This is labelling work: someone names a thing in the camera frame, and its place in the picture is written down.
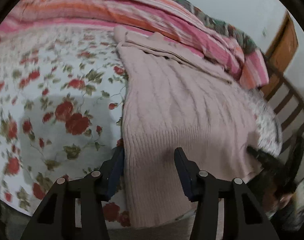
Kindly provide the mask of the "person's right hand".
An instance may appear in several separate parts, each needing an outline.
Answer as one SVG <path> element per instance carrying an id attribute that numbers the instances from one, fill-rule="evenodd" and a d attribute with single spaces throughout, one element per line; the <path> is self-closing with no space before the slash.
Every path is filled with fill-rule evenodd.
<path id="1" fill-rule="evenodd" d="M 262 208 L 268 218 L 271 218 L 278 210 L 286 207 L 293 197 L 293 193 L 275 196 L 276 188 L 269 187 L 263 194 Z"/>

